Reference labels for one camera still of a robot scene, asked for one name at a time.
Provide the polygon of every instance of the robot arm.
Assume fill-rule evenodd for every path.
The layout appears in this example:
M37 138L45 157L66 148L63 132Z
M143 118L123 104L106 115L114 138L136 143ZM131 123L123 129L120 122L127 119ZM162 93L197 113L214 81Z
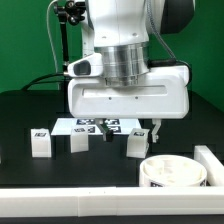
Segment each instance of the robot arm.
M185 7L186 2L192 10L194 0L151 0L156 29L164 31L170 5L175 3L180 10L179 4ZM68 87L71 114L98 119L183 118L189 107L189 71L184 65L148 66L149 34L153 27L149 29L146 22L146 1L86 0L85 4L82 26L92 33L90 39L83 38L83 44L93 43L89 46L94 49L89 51L94 53L68 66L69 75L74 78ZM177 31L186 21L179 24Z

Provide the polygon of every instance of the green backdrop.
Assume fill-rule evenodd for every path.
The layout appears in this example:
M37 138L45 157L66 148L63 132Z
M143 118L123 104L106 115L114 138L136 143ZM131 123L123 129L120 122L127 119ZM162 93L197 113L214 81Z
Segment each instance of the green backdrop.
M51 0L1 0L0 92L20 89L34 78L54 73L46 29ZM179 34L164 39L178 59L193 68L190 88L224 111L224 1L196 0L194 19ZM57 17L50 16L53 42L61 65L61 42ZM80 27L69 27L71 59L81 57ZM167 55L154 37L151 58ZM35 88L55 89L55 84Z

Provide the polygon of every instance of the white block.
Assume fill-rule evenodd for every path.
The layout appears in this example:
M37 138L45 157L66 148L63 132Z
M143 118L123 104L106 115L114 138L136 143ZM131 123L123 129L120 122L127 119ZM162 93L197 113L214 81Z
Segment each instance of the white block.
M88 125L77 125L72 128L71 153L89 150Z
M127 157L145 158L149 148L148 133L148 129L132 129L128 137Z
M33 157L51 157L51 138L48 129L31 129Z
M79 189L79 216L117 214L116 187Z
M211 186L224 186L224 167L207 146L195 146L194 159L206 168Z
M117 188L117 215L223 214L223 187Z
M0 189L0 217L78 216L77 188Z

